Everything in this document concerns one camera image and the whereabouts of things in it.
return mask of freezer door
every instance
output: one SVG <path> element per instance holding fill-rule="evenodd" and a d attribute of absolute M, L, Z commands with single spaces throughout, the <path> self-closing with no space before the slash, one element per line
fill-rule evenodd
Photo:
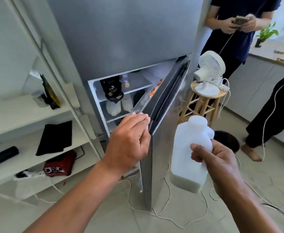
<path fill-rule="evenodd" d="M 179 107 L 185 94 L 184 79 L 189 63 L 187 57 L 177 60 L 143 110 L 151 117 L 151 143 L 148 155 L 140 162 L 144 200 L 148 210 L 154 207 L 167 173 L 180 113 Z"/>
<path fill-rule="evenodd" d="M 82 81 L 191 54 L 203 0 L 48 0 Z"/>

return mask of hand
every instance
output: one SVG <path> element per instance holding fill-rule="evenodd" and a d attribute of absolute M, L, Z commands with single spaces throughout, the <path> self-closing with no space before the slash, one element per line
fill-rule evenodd
<path fill-rule="evenodd" d="M 122 176 L 148 153 L 151 135 L 147 114 L 127 115 L 113 130 L 102 162 Z"/>
<path fill-rule="evenodd" d="M 221 199 L 230 198 L 235 191 L 247 188 L 238 170 L 233 151 L 218 141 L 211 140 L 213 152 L 209 152 L 200 145 L 191 144 L 192 159 L 206 163 L 208 172 L 214 182 L 215 191 Z"/>
<path fill-rule="evenodd" d="M 255 27 L 256 27 L 256 18 L 252 18 L 247 23 L 241 25 L 240 29 L 245 33 L 250 33 L 254 31 Z"/>
<path fill-rule="evenodd" d="M 229 19 L 221 20 L 220 29 L 223 33 L 232 34 L 234 31 L 237 30 L 241 25 L 234 24 L 233 21 L 236 18 L 231 17 Z"/>

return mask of wooden stool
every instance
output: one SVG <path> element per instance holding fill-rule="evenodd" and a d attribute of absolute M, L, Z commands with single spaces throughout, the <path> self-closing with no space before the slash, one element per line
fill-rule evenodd
<path fill-rule="evenodd" d="M 197 82 L 197 81 L 194 81 L 194 82 L 191 83 L 192 92 L 191 92 L 191 94 L 188 98 L 188 102 L 187 102 L 186 107 L 183 109 L 183 111 L 181 113 L 181 116 L 179 118 L 179 123 L 185 122 L 184 117 L 189 116 L 191 114 L 204 116 L 206 113 L 212 112 L 211 117 L 210 117 L 210 121 L 208 122 L 208 126 L 211 126 L 211 124 L 212 124 L 212 122 L 215 119 L 215 116 L 217 114 L 220 98 L 225 96 L 227 92 L 220 90 L 220 92 L 216 96 L 204 97 L 195 90 L 195 87 L 198 84 L 199 84 L 199 82 Z M 195 94 L 198 95 L 198 98 L 195 98 L 194 100 L 192 100 L 193 96 Z M 208 105 L 210 99 L 215 99 L 213 107 Z M 192 110 L 191 108 L 189 108 L 189 105 L 191 105 L 195 102 L 197 102 L 196 105 L 195 105 L 195 109 Z"/>

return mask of trash can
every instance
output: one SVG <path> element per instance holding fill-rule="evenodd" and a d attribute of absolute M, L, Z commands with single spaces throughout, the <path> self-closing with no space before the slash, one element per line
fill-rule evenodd
<path fill-rule="evenodd" d="M 228 132 L 214 131 L 214 140 L 230 148 L 234 154 L 236 154 L 240 149 L 240 143 L 237 138 Z"/>

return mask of refrigerator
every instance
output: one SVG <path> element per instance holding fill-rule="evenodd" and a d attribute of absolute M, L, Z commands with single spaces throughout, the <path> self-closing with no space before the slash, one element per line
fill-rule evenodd
<path fill-rule="evenodd" d="M 203 0 L 47 1 L 106 139 L 127 114 L 151 117 L 148 155 L 137 165 L 151 210 L 171 159 L 186 82 L 193 79 L 188 55 Z M 112 116 L 100 80 L 121 74 L 130 78 L 130 86 L 121 87 L 133 109 L 121 107 Z"/>

